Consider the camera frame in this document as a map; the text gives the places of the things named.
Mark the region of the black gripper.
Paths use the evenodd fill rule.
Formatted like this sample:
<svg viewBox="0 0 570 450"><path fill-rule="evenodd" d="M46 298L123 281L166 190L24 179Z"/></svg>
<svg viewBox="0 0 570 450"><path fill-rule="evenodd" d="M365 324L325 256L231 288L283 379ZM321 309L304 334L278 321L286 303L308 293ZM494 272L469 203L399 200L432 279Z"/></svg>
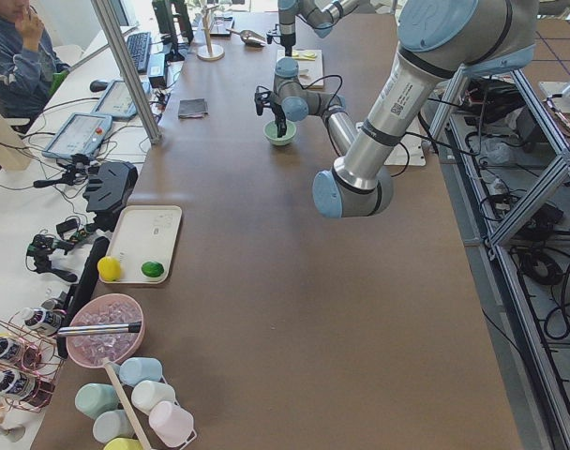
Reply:
<svg viewBox="0 0 570 450"><path fill-rule="evenodd" d="M270 103L270 109L275 115L277 137L284 137L287 132L287 119L281 106L281 99L275 92L271 92L268 101Z"/></svg>
<svg viewBox="0 0 570 450"><path fill-rule="evenodd" d="M293 56L293 45L291 43L284 43L283 44L284 55L287 57Z"/></svg>

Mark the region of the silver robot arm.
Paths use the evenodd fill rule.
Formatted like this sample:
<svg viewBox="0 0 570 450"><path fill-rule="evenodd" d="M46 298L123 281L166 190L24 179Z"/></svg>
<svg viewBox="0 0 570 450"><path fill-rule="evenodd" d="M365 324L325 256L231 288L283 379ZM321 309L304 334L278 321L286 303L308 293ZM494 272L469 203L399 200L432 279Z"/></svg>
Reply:
<svg viewBox="0 0 570 450"><path fill-rule="evenodd" d="M296 44L296 19L305 22L319 38L325 38L332 28L345 16L354 12L359 1L343 0L329 1L321 7L316 1L310 0L278 0L277 28L280 33L279 43L286 56L293 55Z"/></svg>
<svg viewBox="0 0 570 450"><path fill-rule="evenodd" d="M313 180L313 201L326 218L369 217L393 197L384 166L436 85L460 69L493 75L523 68L533 59L539 4L536 1L409 1L397 27L397 52L387 82L361 127L356 127L337 94L311 92L298 78L292 57L295 21L304 20L324 38L356 8L354 1L281 1L276 38L285 50L274 71L272 90L256 93L256 108L275 115L277 134L288 121L322 119L340 152L330 170Z"/></svg>

